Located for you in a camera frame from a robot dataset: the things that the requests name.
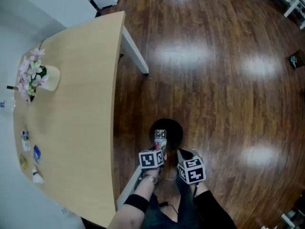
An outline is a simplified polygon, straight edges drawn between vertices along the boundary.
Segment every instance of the white vase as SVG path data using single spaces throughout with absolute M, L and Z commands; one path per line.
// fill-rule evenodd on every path
M 51 65 L 45 65 L 44 67 L 47 69 L 47 75 L 49 78 L 43 85 L 40 85 L 39 87 L 52 92 L 58 86 L 59 80 L 61 79 L 61 72 L 59 69 Z

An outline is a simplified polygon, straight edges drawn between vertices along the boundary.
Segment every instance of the sleeve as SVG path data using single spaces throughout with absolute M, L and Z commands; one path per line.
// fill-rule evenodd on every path
M 211 191 L 198 195 L 194 202 L 206 228 L 236 228 L 231 217 L 218 204 Z

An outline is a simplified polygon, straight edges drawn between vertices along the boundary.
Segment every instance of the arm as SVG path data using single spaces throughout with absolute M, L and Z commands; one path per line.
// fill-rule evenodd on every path
M 159 168 L 148 170 L 145 173 L 158 178 Z M 154 190 L 154 184 L 148 179 L 143 179 L 133 194 L 137 194 L 147 201 L 150 200 Z M 139 229 L 144 220 L 143 211 L 128 204 L 124 204 L 122 208 L 114 215 L 108 229 Z
M 190 188 L 194 194 L 195 185 L 190 185 Z M 198 184 L 194 202 L 204 225 L 208 228 L 236 229 L 231 217 L 218 204 L 211 191 L 207 189 L 203 182 Z

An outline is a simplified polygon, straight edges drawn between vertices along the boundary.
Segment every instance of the jeans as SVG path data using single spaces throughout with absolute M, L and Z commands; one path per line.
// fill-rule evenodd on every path
M 202 220 L 193 202 L 193 194 L 179 175 L 176 184 L 181 194 L 178 209 L 178 222 L 172 221 L 163 214 L 159 208 L 158 198 L 155 194 L 149 200 L 142 229 L 201 229 Z

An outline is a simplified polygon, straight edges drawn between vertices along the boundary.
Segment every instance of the white table leg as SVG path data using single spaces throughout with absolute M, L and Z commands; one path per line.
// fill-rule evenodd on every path
M 302 30 L 304 29 L 304 27 L 305 27 L 305 21 L 301 24 L 300 29 Z
M 143 74 L 148 74 L 148 66 L 125 26 L 122 33 L 122 46 L 140 71 Z
M 294 0 L 291 4 L 290 8 L 286 11 L 284 14 L 285 17 L 288 17 L 288 15 L 297 7 L 297 5 L 300 3 L 299 0 Z

